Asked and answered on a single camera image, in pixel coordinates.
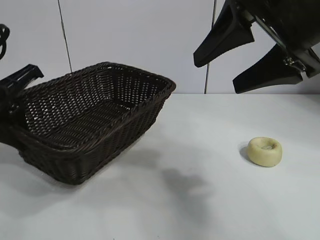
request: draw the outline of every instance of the white table surface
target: white table surface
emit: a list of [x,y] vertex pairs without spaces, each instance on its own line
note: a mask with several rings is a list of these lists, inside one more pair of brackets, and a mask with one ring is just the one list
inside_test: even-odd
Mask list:
[[[282,143],[274,168],[254,137]],[[320,95],[173,95],[154,126],[78,187],[0,145],[1,240],[319,240]]]

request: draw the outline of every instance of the wicker basket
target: wicker basket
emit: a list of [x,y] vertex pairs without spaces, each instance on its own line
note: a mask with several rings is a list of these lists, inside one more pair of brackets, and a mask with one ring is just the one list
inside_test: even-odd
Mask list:
[[0,142],[54,179],[79,185],[156,121],[173,81],[103,62],[24,90],[1,116]]

